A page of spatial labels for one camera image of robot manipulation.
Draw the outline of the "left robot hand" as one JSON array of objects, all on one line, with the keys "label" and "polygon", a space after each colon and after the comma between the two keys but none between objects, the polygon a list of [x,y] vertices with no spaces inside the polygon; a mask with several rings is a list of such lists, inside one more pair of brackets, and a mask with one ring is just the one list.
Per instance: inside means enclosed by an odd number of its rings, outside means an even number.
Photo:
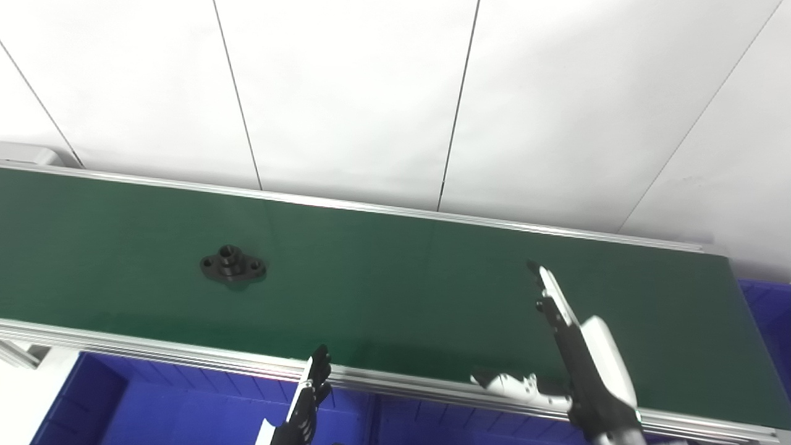
[{"label": "left robot hand", "polygon": [[264,419],[256,444],[310,444],[316,433],[320,404],[331,394],[328,383],[331,356],[320,344],[307,360],[284,422],[278,426]]}]

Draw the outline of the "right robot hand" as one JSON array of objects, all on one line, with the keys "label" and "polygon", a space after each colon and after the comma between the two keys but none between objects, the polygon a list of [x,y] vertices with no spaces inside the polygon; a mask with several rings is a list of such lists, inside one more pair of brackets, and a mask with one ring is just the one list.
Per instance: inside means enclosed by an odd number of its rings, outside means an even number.
[{"label": "right robot hand", "polygon": [[541,291],[536,309],[551,327],[570,392],[544,392],[534,373],[473,371],[471,382],[497,396],[565,411],[591,444],[645,444],[635,387],[606,322],[599,316],[579,322],[552,271],[532,260],[527,268]]}]

